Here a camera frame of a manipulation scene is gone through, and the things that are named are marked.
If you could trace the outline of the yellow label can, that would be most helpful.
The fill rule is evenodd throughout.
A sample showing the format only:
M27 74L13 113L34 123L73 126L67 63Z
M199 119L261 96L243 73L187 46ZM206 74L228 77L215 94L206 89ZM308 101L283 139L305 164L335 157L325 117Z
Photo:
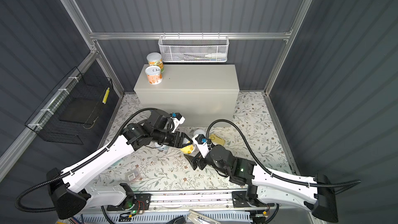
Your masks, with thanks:
M194 145L189 145L189 146L186 146L184 148L181 148L180 151L183 152L184 154L189 155L189 154L192 154L195 151L195 146Z

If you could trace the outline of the orange peach label can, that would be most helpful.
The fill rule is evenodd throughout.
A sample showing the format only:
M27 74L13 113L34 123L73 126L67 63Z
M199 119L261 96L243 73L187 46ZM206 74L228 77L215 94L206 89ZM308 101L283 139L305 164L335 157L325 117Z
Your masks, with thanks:
M161 69L158 66L155 65L148 66L145 69L145 73L147 75L148 82L151 85L160 84L163 80Z

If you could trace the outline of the green orange label can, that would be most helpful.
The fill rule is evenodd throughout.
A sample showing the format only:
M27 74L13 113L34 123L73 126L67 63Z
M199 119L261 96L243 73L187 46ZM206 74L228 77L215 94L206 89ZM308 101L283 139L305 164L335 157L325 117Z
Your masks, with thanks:
M162 60L162 55L158 52L152 52L147 55L147 61L150 66L158 66L161 70L161 73L164 72L164 64Z

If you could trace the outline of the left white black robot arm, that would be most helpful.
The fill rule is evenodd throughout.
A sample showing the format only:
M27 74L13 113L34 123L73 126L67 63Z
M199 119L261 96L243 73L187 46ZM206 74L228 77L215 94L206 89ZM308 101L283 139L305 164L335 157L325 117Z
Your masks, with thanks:
M184 121L180 113L152 110L148 119L123 127L114 142L62 171L54 169L49 172L47 177L51 179L63 176L59 182L49 185L49 195L58 217L69 219L83 209L109 205L125 211L142 210L141 202L128 184L98 187L91 181L112 164L152 142L175 148L191 145L192 139L176 130Z

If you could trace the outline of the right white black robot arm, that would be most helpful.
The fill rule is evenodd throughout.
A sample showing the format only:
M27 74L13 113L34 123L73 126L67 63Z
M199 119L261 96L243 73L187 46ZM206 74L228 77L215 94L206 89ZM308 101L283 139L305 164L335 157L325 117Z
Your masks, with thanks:
M338 222L336 197L333 189L311 187L311 184L326 184L324 175L303 177L270 170L266 173L254 161L235 157L223 146L217 145L205 157L201 153L185 158L196 170L206 166L214 168L229 181L247 186L246 201L252 205L287 204L310 211L321 220Z

